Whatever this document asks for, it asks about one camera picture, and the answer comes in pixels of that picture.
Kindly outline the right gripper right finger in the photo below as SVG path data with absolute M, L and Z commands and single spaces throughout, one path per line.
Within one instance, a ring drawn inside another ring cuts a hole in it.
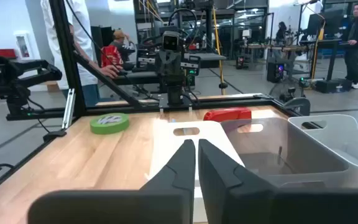
M 208 223 L 358 223 L 358 189 L 276 187 L 206 139 L 198 172 Z

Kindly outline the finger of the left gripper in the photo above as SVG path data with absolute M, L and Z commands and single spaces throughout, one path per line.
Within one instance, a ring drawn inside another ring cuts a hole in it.
M 181 80 L 181 69 L 180 69 L 181 57 L 176 55 L 173 60 L 170 62 L 171 65 L 171 75 L 170 82 L 174 84 L 179 84 Z
M 170 69 L 170 56 L 169 55 L 166 55 L 163 57 L 161 69 L 162 69 L 162 77 L 163 77 L 164 83 L 167 84 L 168 76 L 169 76 L 169 69 Z

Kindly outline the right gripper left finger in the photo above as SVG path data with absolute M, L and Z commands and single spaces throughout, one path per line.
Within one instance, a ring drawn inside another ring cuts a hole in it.
M 35 200 L 28 222 L 191 223 L 195 144 L 187 139 L 139 190 L 59 190 Z

